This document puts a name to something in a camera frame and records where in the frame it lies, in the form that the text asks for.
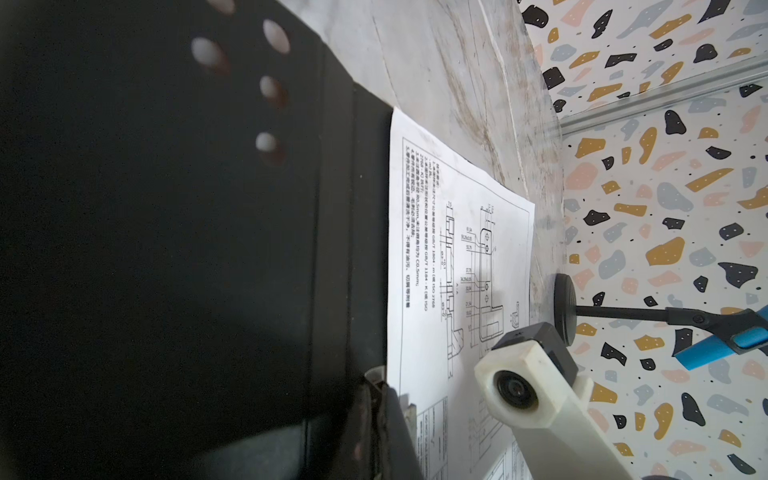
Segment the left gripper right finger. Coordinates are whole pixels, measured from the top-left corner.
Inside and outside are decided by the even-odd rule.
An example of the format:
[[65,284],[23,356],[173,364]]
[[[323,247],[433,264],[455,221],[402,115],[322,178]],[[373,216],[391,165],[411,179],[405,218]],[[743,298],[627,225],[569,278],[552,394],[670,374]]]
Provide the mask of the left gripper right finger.
[[420,464],[399,398],[389,385],[380,389],[376,413],[378,478],[422,479]]

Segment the orange folder black inside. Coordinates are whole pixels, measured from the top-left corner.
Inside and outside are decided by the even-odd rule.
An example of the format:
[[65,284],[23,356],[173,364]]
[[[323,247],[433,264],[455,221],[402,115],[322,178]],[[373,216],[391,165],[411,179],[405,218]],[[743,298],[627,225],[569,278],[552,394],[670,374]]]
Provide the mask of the orange folder black inside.
[[327,478],[391,115],[276,1],[3,2],[3,477]]

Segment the printed paper sheet with diagram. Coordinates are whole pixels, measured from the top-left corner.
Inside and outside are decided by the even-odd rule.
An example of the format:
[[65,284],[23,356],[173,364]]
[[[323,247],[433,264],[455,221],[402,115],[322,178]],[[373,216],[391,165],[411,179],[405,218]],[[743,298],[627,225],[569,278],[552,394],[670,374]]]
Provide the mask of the printed paper sheet with diagram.
[[525,479],[475,366],[530,320],[535,207],[400,110],[390,126],[386,380],[426,479]]

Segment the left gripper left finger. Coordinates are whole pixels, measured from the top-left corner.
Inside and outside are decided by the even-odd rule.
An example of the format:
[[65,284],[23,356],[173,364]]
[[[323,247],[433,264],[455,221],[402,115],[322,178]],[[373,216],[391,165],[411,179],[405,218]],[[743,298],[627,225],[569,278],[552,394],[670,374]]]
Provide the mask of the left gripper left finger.
[[380,392],[371,383],[355,390],[328,479],[376,479],[379,459]]

